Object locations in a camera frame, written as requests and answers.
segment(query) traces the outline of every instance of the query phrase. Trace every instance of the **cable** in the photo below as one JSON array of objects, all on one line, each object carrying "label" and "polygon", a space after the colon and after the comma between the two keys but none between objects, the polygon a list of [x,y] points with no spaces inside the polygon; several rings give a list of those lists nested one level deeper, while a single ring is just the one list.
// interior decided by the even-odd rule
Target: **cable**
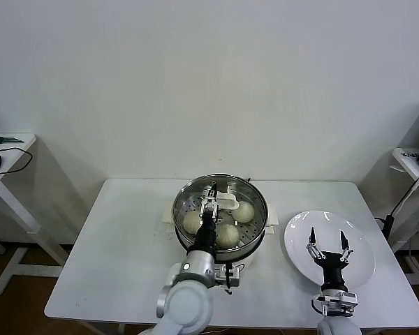
[{"label": "cable", "polygon": [[230,328],[225,328],[225,329],[221,329],[221,330],[212,330],[210,332],[205,332],[205,333],[201,333],[201,334],[222,333],[222,332],[226,332],[227,330],[230,330]]},{"label": "cable", "polygon": [[239,272],[241,272],[243,269],[245,269],[245,264],[239,264],[236,267],[242,267],[241,269],[239,269]]},{"label": "cable", "polygon": [[17,148],[17,147],[7,148],[7,149],[0,149],[0,152],[2,152],[2,151],[9,151],[9,150],[19,150],[21,152],[24,152],[24,153],[26,153],[26,154],[29,155],[29,160],[20,169],[13,170],[13,171],[0,172],[0,174],[10,174],[10,173],[22,171],[23,169],[25,169],[28,166],[29,162],[31,162],[33,160],[33,155],[31,153],[29,153],[28,151],[25,151],[25,150],[23,150],[21,148]]},{"label": "cable", "polygon": [[419,177],[411,184],[410,188],[405,192],[404,196],[401,200],[396,204],[396,206],[392,209],[391,213],[388,214],[384,219],[383,218],[374,218],[383,222],[382,234],[386,240],[388,240],[392,224],[394,223],[394,217],[398,215],[402,207],[404,206],[405,202],[408,198],[414,193],[414,191],[419,187]]},{"label": "cable", "polygon": [[225,292],[227,292],[229,295],[232,295],[233,292],[230,291],[231,289],[231,284],[230,284],[230,270],[233,269],[233,265],[231,263],[226,263],[225,264],[225,277],[226,277],[226,287],[227,289],[225,289]]},{"label": "cable", "polygon": [[[315,303],[314,303],[313,300],[311,301],[310,304],[311,304],[311,306],[312,306],[312,308],[314,309],[315,312],[317,312],[318,314],[323,315],[323,312],[320,311],[318,308],[315,307]],[[343,311],[342,312],[328,311],[328,315],[327,316],[342,316],[342,315],[345,315],[345,314],[346,314],[346,308],[343,308]]]},{"label": "cable", "polygon": [[402,205],[405,203],[406,199],[408,199],[408,197],[412,194],[412,192],[414,191],[413,188],[414,186],[419,182],[419,178],[417,178],[414,183],[411,184],[410,188],[407,190],[407,192],[405,192],[404,196],[401,198],[401,200],[396,204],[396,206],[394,207],[394,209],[391,211],[390,215],[393,216],[393,214],[395,213],[396,209],[398,208],[399,205]]}]

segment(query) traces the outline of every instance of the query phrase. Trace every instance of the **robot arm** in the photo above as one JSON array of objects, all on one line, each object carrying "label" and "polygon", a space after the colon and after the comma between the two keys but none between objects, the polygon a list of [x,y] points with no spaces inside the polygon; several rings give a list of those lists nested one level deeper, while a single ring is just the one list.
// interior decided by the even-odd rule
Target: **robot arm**
[{"label": "robot arm", "polygon": [[[349,317],[358,305],[355,293],[348,292],[341,274],[348,266],[348,258],[353,250],[344,233],[340,233],[342,253],[320,251],[316,245],[314,228],[311,229],[307,250],[314,262],[323,269],[324,284],[321,294],[312,298],[312,308],[322,315],[323,320],[318,324],[318,335],[361,335],[360,328]],[[321,311],[315,302],[321,305]]]},{"label": "robot arm", "polygon": [[[141,334],[198,334],[208,326],[212,317],[212,300],[208,290],[228,282],[227,278],[232,286],[239,285],[238,268],[214,270],[219,215],[217,199],[215,184],[202,201],[200,216],[203,223],[194,244],[189,247],[185,261],[172,266],[168,282],[160,293],[156,308],[160,322]],[[223,201],[233,204],[228,197]]]}]

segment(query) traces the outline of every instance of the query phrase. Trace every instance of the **metal pot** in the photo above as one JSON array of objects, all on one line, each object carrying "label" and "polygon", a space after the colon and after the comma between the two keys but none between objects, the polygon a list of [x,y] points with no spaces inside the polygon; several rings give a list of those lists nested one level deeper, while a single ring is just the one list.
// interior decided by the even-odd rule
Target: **metal pot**
[{"label": "metal pot", "polygon": [[172,217],[175,223],[175,232],[182,246],[188,250],[195,239],[183,228],[183,218],[190,211],[200,211],[200,203],[207,195],[211,185],[216,182],[217,190],[223,193],[232,193],[237,201],[246,201],[253,205],[254,219],[248,223],[239,223],[231,216],[231,211],[220,210],[218,224],[233,224],[239,230],[240,242],[235,248],[222,249],[217,247],[216,263],[237,262],[251,255],[260,245],[265,234],[268,210],[267,203],[259,190],[249,182],[228,174],[210,174],[198,177],[185,185],[175,198],[172,206]]}]

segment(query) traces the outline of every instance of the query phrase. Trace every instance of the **steamed bun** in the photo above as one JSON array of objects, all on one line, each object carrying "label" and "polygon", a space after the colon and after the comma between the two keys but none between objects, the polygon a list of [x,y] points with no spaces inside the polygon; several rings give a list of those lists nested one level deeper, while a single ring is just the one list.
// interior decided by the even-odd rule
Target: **steamed bun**
[{"label": "steamed bun", "polygon": [[199,230],[200,224],[200,216],[198,211],[190,211],[186,213],[183,218],[183,228],[192,235],[197,234]]},{"label": "steamed bun", "polygon": [[254,208],[245,201],[239,201],[239,208],[231,211],[231,215],[237,222],[247,223],[254,218]]},{"label": "steamed bun", "polygon": [[239,230],[234,225],[222,223],[217,226],[216,244],[223,249],[231,249],[239,244]]}]

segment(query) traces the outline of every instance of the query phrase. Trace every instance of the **white plate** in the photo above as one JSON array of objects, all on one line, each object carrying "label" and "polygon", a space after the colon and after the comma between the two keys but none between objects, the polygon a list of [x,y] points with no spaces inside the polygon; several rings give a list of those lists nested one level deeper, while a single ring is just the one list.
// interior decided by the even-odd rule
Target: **white plate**
[{"label": "white plate", "polygon": [[304,211],[287,224],[284,243],[287,254],[298,270],[317,285],[322,285],[323,270],[315,264],[306,249],[311,228],[315,229],[316,245],[321,251],[341,253],[340,230],[354,252],[343,269],[343,279],[349,289],[359,288],[374,274],[376,261],[372,248],[362,231],[345,218],[328,211]]}]

